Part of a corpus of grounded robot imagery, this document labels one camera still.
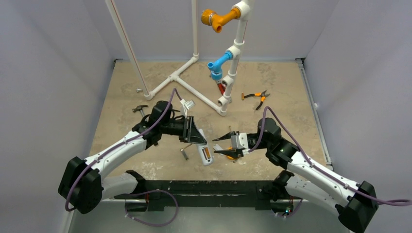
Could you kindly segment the orange AAA battery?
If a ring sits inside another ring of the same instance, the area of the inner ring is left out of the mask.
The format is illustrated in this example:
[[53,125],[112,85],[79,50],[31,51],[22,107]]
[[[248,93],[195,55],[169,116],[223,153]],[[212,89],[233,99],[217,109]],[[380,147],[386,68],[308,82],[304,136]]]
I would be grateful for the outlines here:
[[209,153],[208,147],[204,148],[204,154],[205,154],[205,158],[207,160],[210,160],[210,153]]

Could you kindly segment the white remote control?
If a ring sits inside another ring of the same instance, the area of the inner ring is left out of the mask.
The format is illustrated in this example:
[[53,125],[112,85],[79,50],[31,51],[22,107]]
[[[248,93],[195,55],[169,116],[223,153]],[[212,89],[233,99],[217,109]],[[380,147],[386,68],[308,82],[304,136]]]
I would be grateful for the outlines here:
[[200,155],[202,164],[204,166],[208,166],[208,165],[211,165],[214,162],[214,158],[213,158],[213,155],[210,152],[209,145],[208,145],[208,142],[207,142],[207,139],[206,139],[206,135],[205,135],[203,129],[199,129],[199,132],[202,135],[202,137],[204,139],[204,142],[196,143],[196,147],[197,147],[198,153]]

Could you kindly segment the white battery cover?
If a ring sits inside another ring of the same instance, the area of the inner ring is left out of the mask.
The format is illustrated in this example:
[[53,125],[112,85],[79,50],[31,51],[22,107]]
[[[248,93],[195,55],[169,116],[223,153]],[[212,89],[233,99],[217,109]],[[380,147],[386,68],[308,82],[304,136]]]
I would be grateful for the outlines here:
[[213,145],[213,149],[214,149],[214,153],[216,153],[216,154],[218,154],[218,155],[220,155],[220,156],[223,156],[222,153],[218,153],[218,151],[223,150],[223,148],[222,148],[220,145],[214,144],[214,145]]

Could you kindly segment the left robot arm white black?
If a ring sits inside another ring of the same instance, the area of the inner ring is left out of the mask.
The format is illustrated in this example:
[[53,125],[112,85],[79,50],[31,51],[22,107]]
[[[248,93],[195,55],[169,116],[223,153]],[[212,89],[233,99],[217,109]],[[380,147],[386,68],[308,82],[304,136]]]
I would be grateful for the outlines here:
[[196,127],[194,117],[187,114],[194,101],[181,100],[180,103],[181,115],[175,116],[170,102],[158,101],[152,112],[117,143],[86,159],[69,160],[58,187],[58,194],[65,198],[66,205],[86,214],[109,196],[142,197],[145,185],[139,182],[135,172],[127,171],[115,179],[107,176],[132,156],[156,146],[164,134],[177,136],[182,143],[207,146],[204,133]]

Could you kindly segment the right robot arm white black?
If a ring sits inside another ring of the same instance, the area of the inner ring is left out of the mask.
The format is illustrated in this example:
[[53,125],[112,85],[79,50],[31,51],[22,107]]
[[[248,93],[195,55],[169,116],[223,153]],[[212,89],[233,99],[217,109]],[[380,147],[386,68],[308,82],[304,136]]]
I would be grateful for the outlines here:
[[314,161],[297,145],[281,135],[272,118],[262,118],[256,133],[229,132],[218,140],[231,140],[231,148],[215,153],[239,159],[252,147],[265,149],[265,156],[275,166],[286,170],[288,179],[274,182],[273,192],[283,198],[301,197],[330,210],[354,233],[365,232],[378,210],[375,188],[367,181],[358,183]]

